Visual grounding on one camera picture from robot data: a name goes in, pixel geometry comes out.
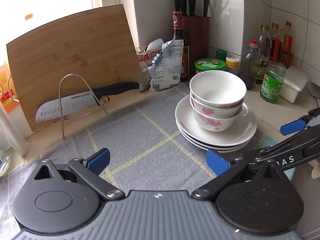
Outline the red snack bag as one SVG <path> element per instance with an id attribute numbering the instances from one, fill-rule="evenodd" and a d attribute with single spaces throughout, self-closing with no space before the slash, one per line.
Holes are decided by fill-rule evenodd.
<path id="1" fill-rule="evenodd" d="M 143 82 L 139 85 L 139 91 L 145 91 L 150 87 L 151 76 L 148 68 L 152 66 L 154 57 L 159 54 L 162 50 L 162 44 L 164 41 L 158 38 L 150 42 L 145 50 L 137 48 L 137 56 L 140 65 L 140 70 L 143 74 Z"/>

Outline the amber oil bottle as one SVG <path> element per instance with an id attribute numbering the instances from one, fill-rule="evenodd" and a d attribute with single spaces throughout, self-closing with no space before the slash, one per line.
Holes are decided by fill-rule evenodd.
<path id="1" fill-rule="evenodd" d="M 295 52 L 295 34 L 290 21 L 285 22 L 285 26 L 280 30 L 280 35 L 282 38 L 280 63 L 288 69 L 292 65 Z"/>

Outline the plain white bowl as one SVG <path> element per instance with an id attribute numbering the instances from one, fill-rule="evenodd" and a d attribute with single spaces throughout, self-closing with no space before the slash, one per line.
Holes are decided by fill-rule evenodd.
<path id="1" fill-rule="evenodd" d="M 196 100 L 218 108 L 239 105 L 247 92 L 242 79 L 221 70 L 209 70 L 196 74 L 191 79 L 189 88 Z"/>

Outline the red label sauce bottle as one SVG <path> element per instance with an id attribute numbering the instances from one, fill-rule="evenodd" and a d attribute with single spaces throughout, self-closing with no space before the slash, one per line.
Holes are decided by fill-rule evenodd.
<path id="1" fill-rule="evenodd" d="M 270 60 L 279 62 L 283 40 L 279 32 L 279 24 L 272 22 L 269 35 L 271 38 Z"/>

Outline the yellow lid spice jar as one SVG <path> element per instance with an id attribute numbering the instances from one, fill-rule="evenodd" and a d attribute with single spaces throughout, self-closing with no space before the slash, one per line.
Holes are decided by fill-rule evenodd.
<path id="1" fill-rule="evenodd" d="M 240 70 L 239 65 L 240 65 L 239 59 L 233 58 L 233 57 L 226 57 L 225 71 L 238 75 Z"/>

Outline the pink floral bowl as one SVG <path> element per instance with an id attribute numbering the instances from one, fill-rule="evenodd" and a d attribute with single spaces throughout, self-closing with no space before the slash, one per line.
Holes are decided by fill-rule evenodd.
<path id="1" fill-rule="evenodd" d="M 240 101 L 239 104 L 233 107 L 213 107 L 205 105 L 204 103 L 201 103 L 199 99 L 195 98 L 195 96 L 191 93 L 190 94 L 191 103 L 193 106 L 202 114 L 207 115 L 212 118 L 218 118 L 218 119 L 225 119 L 225 118 L 231 118 L 235 115 L 237 115 L 239 109 L 241 108 L 243 104 L 243 100 Z"/>
<path id="2" fill-rule="evenodd" d="M 202 114 L 193 105 L 191 107 L 193 109 L 193 116 L 199 126 L 212 132 L 221 132 L 227 130 L 232 125 L 232 123 L 235 122 L 236 118 L 245 116 L 248 113 L 248 109 L 246 107 L 242 107 L 238 111 L 236 116 L 231 118 L 219 119 Z"/>

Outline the pink floral bowl front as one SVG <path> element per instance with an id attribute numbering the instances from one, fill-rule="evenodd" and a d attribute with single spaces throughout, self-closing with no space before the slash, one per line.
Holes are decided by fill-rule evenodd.
<path id="1" fill-rule="evenodd" d="M 221 132 L 227 130 L 232 125 L 232 123 L 235 122 L 236 118 L 245 116 L 248 113 L 248 109 L 246 107 L 242 107 L 238 111 L 236 116 L 231 118 L 219 119 L 202 114 L 193 105 L 191 107 L 193 109 L 193 116 L 199 126 L 212 132 Z"/>

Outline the orange cooking oil jug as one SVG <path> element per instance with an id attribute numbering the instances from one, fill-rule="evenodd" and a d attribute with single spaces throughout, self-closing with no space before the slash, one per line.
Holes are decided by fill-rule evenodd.
<path id="1" fill-rule="evenodd" d="M 0 70 L 0 84 L 1 84 L 1 104 L 5 111 L 9 114 L 17 107 L 20 103 L 17 98 L 16 89 L 11 77 L 10 67 L 8 61 L 1 63 Z"/>

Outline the tall cling film roll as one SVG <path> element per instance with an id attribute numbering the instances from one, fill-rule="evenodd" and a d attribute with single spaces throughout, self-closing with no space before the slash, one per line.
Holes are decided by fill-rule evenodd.
<path id="1" fill-rule="evenodd" d="M 1 105 L 1 132 L 4 137 L 12 145 L 22 157 L 25 156 L 29 151 L 29 145 L 27 141 L 22 137 L 15 126 L 10 122 L 8 115 Z"/>

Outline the white plastic food bag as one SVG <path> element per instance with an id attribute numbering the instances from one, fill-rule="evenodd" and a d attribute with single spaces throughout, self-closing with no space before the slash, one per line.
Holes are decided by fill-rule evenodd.
<path id="1" fill-rule="evenodd" d="M 162 44 L 162 50 L 157 54 L 152 66 L 148 68 L 151 76 L 150 92 L 157 92 L 180 83 L 181 75 L 181 49 L 177 40 Z"/>

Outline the dark soy sauce bottle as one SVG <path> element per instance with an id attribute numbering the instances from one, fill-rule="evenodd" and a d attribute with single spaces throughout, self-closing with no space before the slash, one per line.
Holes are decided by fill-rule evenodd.
<path id="1" fill-rule="evenodd" d="M 172 13 L 174 37 L 181 49 L 181 75 L 180 81 L 187 81 L 189 78 L 189 43 L 184 34 L 182 13 L 175 11 Z"/>

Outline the bamboo cutting board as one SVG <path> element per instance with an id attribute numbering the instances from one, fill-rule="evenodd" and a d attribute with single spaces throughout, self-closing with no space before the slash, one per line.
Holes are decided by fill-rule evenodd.
<path id="1" fill-rule="evenodd" d="M 7 44 L 14 87 L 32 131 L 45 102 L 120 82 L 143 81 L 123 5 L 44 24 Z"/>

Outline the clear oil bottle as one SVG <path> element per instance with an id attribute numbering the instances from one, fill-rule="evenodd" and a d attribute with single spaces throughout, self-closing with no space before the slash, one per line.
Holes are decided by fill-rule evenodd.
<path id="1" fill-rule="evenodd" d="M 263 78 L 270 59 L 271 37 L 268 33 L 269 25 L 262 23 L 260 26 L 260 37 L 258 41 L 258 54 L 260 57 L 259 70 L 257 74 L 256 84 L 262 84 Z"/>

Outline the dark red knife block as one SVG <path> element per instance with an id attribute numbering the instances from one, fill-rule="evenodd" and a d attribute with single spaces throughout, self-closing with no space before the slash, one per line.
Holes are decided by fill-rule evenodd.
<path id="1" fill-rule="evenodd" d="M 208 57 L 210 0 L 203 0 L 203 14 L 195 15 L 196 0 L 174 0 L 175 10 L 182 13 L 182 24 L 189 42 L 189 76 L 196 74 L 195 62 Z"/>

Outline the red cap glass bottle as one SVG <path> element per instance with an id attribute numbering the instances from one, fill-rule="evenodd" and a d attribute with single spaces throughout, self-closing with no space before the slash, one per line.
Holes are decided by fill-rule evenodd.
<path id="1" fill-rule="evenodd" d="M 251 40 L 249 49 L 241 57 L 239 77 L 244 81 L 247 90 L 252 90 L 255 86 L 259 70 L 260 57 L 257 51 L 258 42 Z"/>

